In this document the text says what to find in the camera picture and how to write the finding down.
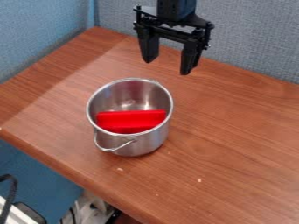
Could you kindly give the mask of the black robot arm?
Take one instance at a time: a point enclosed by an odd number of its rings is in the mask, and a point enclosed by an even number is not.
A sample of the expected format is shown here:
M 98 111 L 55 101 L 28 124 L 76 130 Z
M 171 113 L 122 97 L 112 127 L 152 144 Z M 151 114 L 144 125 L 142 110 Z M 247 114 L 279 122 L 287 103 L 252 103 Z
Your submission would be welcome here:
M 196 15 L 196 0 L 156 0 L 156 6 L 138 5 L 135 31 L 142 57 L 151 63 L 159 56 L 160 39 L 183 44 L 180 74 L 187 75 L 198 66 L 202 51 L 211 45 L 215 24 Z

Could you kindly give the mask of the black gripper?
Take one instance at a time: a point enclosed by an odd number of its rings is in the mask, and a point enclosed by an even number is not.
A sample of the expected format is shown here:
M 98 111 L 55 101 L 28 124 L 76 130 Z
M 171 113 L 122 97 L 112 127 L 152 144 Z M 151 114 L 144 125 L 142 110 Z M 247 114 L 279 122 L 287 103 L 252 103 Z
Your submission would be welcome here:
M 159 38 L 187 42 L 182 49 L 180 74 L 187 75 L 198 66 L 202 49 L 211 47 L 211 31 L 215 24 L 196 14 L 195 4 L 138 5 L 135 30 L 142 57 L 151 63 L 159 56 Z

